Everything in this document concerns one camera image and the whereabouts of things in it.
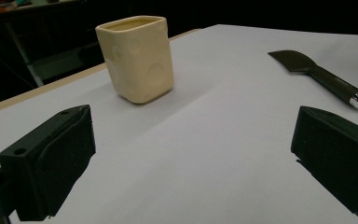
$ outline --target wooden table edge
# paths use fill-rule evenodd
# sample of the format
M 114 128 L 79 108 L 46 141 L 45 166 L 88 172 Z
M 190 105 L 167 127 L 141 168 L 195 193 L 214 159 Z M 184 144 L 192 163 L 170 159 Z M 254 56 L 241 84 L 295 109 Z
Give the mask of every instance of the wooden table edge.
M 176 36 L 173 36 L 170 38 L 170 41 L 176 39 L 176 38 L 179 38 L 181 36 L 184 36 L 184 35 L 188 35 L 190 33 L 193 33 L 195 31 L 198 31 L 199 29 L 194 29 L 194 30 L 190 30 L 190 31 L 187 31 L 187 32 L 184 32 L 182 34 L 179 34 L 179 35 L 176 35 Z M 4 109 L 6 107 L 9 107 L 11 105 L 15 105 L 15 104 L 18 104 L 20 102 L 23 102 L 25 100 L 28 100 L 28 99 L 31 99 L 37 95 L 40 95 L 40 94 L 43 94 L 45 92 L 48 92 L 48 91 L 52 91 L 54 89 L 57 89 L 61 86 L 64 86 L 66 84 L 69 84 L 71 82 L 74 82 L 76 80 L 79 80 L 83 77 L 87 77 L 91 74 L 94 74 L 94 73 L 97 73 L 99 71 L 102 71 L 106 68 L 106 64 L 105 63 L 101 63 L 99 65 L 96 65 L 94 67 L 91 67 L 89 69 L 86 69 L 84 71 L 81 71 L 79 73 L 76 73 L 76 74 L 73 74 L 69 77 L 65 77 L 65 78 L 62 78 L 60 80 L 57 80 L 55 82 L 51 82 L 45 86 L 42 86 L 42 87 L 39 87 L 39 88 L 36 88 L 34 90 L 31 90 L 31 91 L 27 91 L 25 93 L 22 93 L 20 95 L 17 95 L 17 96 L 14 96 L 14 97 L 11 97 L 11 98 L 8 98 L 4 101 L 1 101 L 0 102 L 0 110 L 1 109 Z

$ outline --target spatula handle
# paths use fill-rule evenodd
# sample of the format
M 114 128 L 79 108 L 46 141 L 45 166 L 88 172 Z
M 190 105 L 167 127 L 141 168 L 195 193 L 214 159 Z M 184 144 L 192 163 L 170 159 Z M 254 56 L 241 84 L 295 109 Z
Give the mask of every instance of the spatula handle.
M 338 96 L 346 104 L 358 108 L 358 88 L 318 65 L 313 66 L 309 70 L 309 75 Z

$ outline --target cream ceramic cup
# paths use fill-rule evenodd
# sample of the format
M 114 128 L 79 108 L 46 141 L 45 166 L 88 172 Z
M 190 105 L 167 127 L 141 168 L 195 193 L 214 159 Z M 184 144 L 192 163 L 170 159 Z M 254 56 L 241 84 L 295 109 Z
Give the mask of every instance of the cream ceramic cup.
M 95 28 L 116 92 L 147 103 L 173 86 L 171 47 L 163 17 L 136 16 Z

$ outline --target screw hole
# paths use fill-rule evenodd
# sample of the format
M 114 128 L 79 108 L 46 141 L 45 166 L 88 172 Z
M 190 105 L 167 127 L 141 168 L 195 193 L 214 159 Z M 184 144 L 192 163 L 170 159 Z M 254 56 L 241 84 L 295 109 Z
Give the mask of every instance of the screw hole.
M 14 155 L 19 156 L 19 155 L 25 153 L 26 151 L 27 151 L 27 149 L 25 149 L 25 148 L 19 148 L 14 151 Z

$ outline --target spatula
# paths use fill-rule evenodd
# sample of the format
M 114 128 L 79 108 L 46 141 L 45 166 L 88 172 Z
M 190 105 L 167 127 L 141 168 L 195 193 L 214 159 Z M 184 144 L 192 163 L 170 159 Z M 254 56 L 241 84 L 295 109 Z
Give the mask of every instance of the spatula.
M 358 89 L 317 65 L 308 56 L 290 49 L 268 53 L 289 72 L 305 73 L 325 86 L 346 104 L 358 108 Z

